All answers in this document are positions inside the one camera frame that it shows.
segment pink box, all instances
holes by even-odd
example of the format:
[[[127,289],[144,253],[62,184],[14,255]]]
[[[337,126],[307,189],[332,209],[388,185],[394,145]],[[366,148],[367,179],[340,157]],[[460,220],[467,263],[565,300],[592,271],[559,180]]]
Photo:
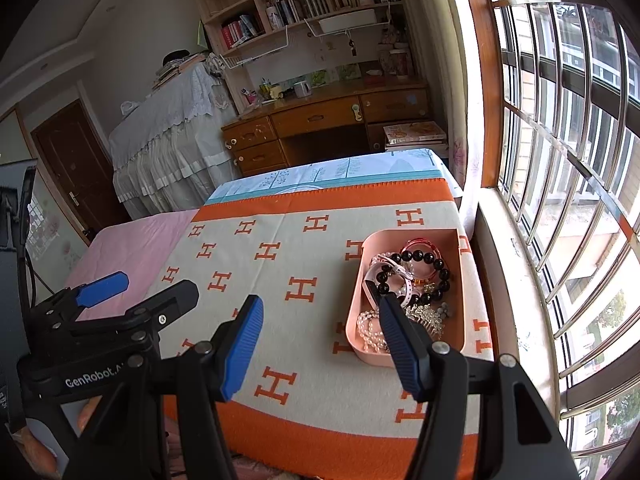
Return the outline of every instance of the pink box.
[[[349,315],[347,316],[346,336],[347,341],[353,348],[356,355],[374,366],[393,367],[394,363],[391,355],[377,353],[373,349],[364,350],[364,341],[358,334],[356,320],[361,312],[371,310],[369,303],[362,289],[362,280],[369,269],[371,259],[376,254],[387,251],[399,252],[402,247],[414,238],[426,238],[436,245],[440,250],[442,259],[449,269],[451,276],[449,282],[451,288],[445,293],[443,301],[446,301],[452,308],[453,316],[447,317],[444,323],[444,330],[440,338],[446,341],[452,348],[460,351],[465,344],[465,308],[462,294],[462,272],[460,269],[460,239],[456,229],[384,229],[377,231],[367,237],[362,245],[362,259],[360,269],[353,291],[353,299]]]

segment orange h pattern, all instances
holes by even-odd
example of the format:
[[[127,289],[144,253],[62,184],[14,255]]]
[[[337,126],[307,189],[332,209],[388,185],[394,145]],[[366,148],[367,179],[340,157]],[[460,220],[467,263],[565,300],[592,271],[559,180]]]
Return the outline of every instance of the orange h pattern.
[[[278,253],[271,253],[269,254],[269,251],[271,249],[279,249],[280,248],[280,242],[278,242],[277,244],[265,244],[265,243],[261,243],[260,247],[258,247],[259,249],[264,249],[264,253],[260,254],[260,253],[255,253],[255,258],[254,260],[257,260],[258,258],[263,258],[265,260],[275,260],[276,256],[278,255]]]
[[[355,246],[355,247],[357,247],[357,249],[356,249],[356,253],[355,254],[353,254],[353,253],[344,253],[344,259],[346,261],[349,261],[352,258],[360,259],[362,257],[362,244],[363,243],[364,243],[364,241],[363,242],[353,242],[351,240],[347,240],[347,248]]]
[[[480,332],[480,330],[485,329],[489,331],[489,322],[488,321],[480,321],[479,319],[474,319],[474,331]],[[491,344],[491,332],[488,332],[489,341],[482,341],[482,339],[476,339],[476,353],[481,354],[482,350],[486,350],[488,348],[493,348]]]
[[[240,233],[244,233],[246,235],[251,234],[252,229],[249,227],[250,225],[252,226],[255,225],[255,220],[251,220],[249,222],[240,222],[238,224],[238,227],[241,227],[242,229],[236,229],[236,232],[234,234],[235,235],[239,235]]]
[[[167,267],[166,274],[162,277],[161,282],[174,282],[174,274],[178,274],[180,267]]]
[[[200,236],[200,231],[204,229],[204,225],[194,225],[191,228],[191,232],[187,235],[187,238],[192,236]]]
[[[265,397],[271,397],[271,399],[276,399],[280,401],[280,404],[283,406],[287,403],[287,399],[289,399],[289,394],[284,392],[282,394],[277,394],[276,389],[278,387],[278,383],[280,381],[287,381],[289,384],[293,384],[296,381],[297,373],[293,373],[291,375],[281,374],[280,372],[272,372],[271,368],[268,366],[264,369],[262,374],[264,378],[273,377],[273,383],[271,383],[271,388],[269,390],[265,390],[260,384],[255,389],[254,397],[264,395]]]
[[[409,393],[403,390],[402,395],[400,395],[400,398],[406,399],[407,397],[409,397]],[[415,410],[408,413],[406,413],[404,409],[399,408],[398,411],[396,412],[396,423],[400,424],[403,420],[407,420],[407,419],[423,420],[426,415],[426,411],[422,410],[422,406],[423,406],[423,402],[417,402],[415,406]]]
[[[224,285],[220,285],[220,282],[222,280],[228,280],[229,278],[231,278],[231,272],[228,273],[224,273],[224,272],[214,272],[213,276],[211,277],[212,279],[218,279],[217,283],[209,283],[209,286],[207,287],[207,290],[211,290],[212,288],[215,288],[217,290],[219,290],[220,292],[224,292],[226,289],[226,283]]]
[[[335,324],[335,333],[337,334],[344,334],[344,325],[342,322],[338,322]],[[339,341],[334,341],[334,354],[337,354],[338,352],[353,352],[353,348],[351,348],[351,345],[341,345]]]
[[[215,244],[202,244],[202,252],[196,254],[196,258],[210,258],[211,251],[216,245]]]
[[[326,231],[326,227],[327,224],[322,224],[320,225],[318,222],[321,221],[328,221],[329,219],[329,215],[324,215],[324,216],[308,216],[306,217],[306,222],[305,223],[309,223],[309,222],[313,222],[314,224],[309,226],[309,225],[305,225],[305,227],[302,229],[302,232],[306,232],[306,231]]]
[[[400,209],[396,209],[396,216],[401,217],[406,215],[406,220],[404,219],[400,219],[398,220],[398,227],[402,227],[403,225],[407,225],[407,224],[418,224],[418,225],[424,225],[424,220],[422,219],[422,217],[420,218],[413,218],[412,215],[421,215],[422,214],[422,209],[418,208],[418,209],[408,209],[406,211],[404,210],[400,210]]]
[[[294,278],[293,276],[291,276],[289,279],[289,285],[295,285],[297,283],[298,291],[291,292],[290,290],[288,290],[287,295],[284,297],[284,301],[307,300],[309,303],[313,303],[315,294],[313,292],[310,292],[308,294],[302,294],[302,292],[304,291],[305,285],[316,286],[317,282],[318,282],[318,278],[313,278],[312,280],[304,280],[301,278]]]
[[[469,245],[469,238],[467,238],[465,235],[458,235],[458,238],[460,239],[460,241],[458,242],[458,245],[460,246],[460,254],[472,254],[471,246]]]
[[[188,339],[185,339],[180,346],[182,348],[191,348],[193,346],[193,343],[191,341],[189,341]]]

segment blue gripper pad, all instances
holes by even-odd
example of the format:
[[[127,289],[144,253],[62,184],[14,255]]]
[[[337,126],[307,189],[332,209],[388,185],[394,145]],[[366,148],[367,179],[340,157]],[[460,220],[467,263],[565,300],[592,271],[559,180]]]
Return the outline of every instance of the blue gripper pad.
[[[380,328],[385,335],[389,353],[396,366],[396,372],[400,377],[402,387],[414,397],[418,397],[422,391],[420,373],[418,371],[419,357],[416,348],[410,340],[406,330],[413,330],[409,320],[399,309],[399,315],[404,317],[406,326],[402,327],[402,321],[398,313],[392,309],[386,297],[380,299]]]
[[[253,294],[247,296],[225,336],[225,339],[232,338],[230,345],[225,344],[227,341],[221,345],[221,349],[228,348],[224,361],[224,378],[220,387],[225,402],[231,400],[233,394],[242,386],[249,362],[254,355],[255,345],[258,343],[263,320],[262,300]]]
[[[91,308],[116,294],[124,292],[128,287],[129,277],[122,271],[114,272],[93,283],[81,285],[76,295],[76,303],[78,306]]]

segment wooden desk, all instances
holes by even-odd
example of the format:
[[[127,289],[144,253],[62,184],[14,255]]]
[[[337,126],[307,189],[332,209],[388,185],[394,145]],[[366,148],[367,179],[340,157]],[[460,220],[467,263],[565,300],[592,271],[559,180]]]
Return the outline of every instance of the wooden desk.
[[[362,79],[313,89],[305,98],[261,106],[222,127],[244,176],[344,156],[382,152],[384,126],[430,117],[427,88],[418,80]]]

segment window sill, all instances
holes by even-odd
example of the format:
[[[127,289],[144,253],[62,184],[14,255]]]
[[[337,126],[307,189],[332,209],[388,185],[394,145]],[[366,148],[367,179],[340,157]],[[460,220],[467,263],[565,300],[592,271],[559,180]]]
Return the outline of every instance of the window sill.
[[[516,356],[558,418],[558,366],[546,304],[527,250],[495,189],[480,190],[474,238],[486,267],[499,351]]]

